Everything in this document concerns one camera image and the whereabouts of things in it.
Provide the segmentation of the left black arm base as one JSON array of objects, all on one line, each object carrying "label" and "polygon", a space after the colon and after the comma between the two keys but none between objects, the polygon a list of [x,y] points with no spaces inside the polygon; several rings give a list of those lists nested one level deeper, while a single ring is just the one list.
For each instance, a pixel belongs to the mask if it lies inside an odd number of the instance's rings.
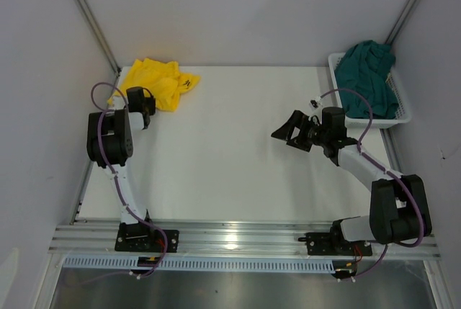
[{"label": "left black arm base", "polygon": [[142,223],[119,224],[115,251],[161,253],[164,248],[164,237],[160,231],[151,229]]}]

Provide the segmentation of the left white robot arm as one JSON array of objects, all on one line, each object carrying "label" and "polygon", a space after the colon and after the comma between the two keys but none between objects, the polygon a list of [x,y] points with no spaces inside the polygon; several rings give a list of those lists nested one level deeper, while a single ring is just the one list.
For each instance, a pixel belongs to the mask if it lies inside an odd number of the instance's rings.
[{"label": "left white robot arm", "polygon": [[132,131],[148,129],[156,113],[156,100],[144,87],[135,86],[114,97],[108,109],[99,108],[88,116],[86,151],[109,178],[125,225],[150,225],[146,201],[140,197],[131,174],[134,154]]}]

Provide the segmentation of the yellow shorts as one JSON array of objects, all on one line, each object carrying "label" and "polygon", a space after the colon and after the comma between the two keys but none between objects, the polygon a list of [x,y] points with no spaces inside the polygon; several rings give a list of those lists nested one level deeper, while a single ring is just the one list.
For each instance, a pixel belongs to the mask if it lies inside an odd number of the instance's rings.
[{"label": "yellow shorts", "polygon": [[145,58],[135,60],[118,88],[127,97],[129,88],[141,86],[152,93],[157,109],[175,112],[181,95],[193,90],[200,80],[198,75],[181,72],[176,61],[163,63]]}]

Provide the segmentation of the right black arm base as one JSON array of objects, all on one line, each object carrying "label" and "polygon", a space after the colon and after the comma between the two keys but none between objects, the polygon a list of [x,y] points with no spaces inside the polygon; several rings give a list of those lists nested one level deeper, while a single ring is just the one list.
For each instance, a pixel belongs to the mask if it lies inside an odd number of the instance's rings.
[{"label": "right black arm base", "polygon": [[297,239],[304,243],[310,256],[371,256],[371,245],[364,241],[349,242],[333,233],[306,233]]}]

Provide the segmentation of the green shorts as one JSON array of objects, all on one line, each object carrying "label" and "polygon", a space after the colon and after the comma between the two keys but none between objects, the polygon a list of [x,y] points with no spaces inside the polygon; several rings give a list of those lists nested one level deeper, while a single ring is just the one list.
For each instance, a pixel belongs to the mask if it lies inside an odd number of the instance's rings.
[{"label": "green shorts", "polygon": [[395,64],[391,47],[366,40],[348,49],[334,73],[346,116],[391,120],[399,103],[386,80]]}]

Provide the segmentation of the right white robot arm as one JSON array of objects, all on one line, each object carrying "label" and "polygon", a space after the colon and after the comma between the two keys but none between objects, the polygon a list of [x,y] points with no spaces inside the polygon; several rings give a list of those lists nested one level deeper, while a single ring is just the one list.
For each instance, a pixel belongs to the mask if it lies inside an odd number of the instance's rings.
[{"label": "right white robot arm", "polygon": [[345,254],[356,241],[414,248],[431,233],[422,178],[393,171],[370,155],[359,140],[348,135],[342,108],[325,107],[320,117],[295,110],[271,137],[305,152],[313,146],[322,148],[326,158],[369,190],[367,216],[334,221],[334,232],[328,237],[334,252]]}]

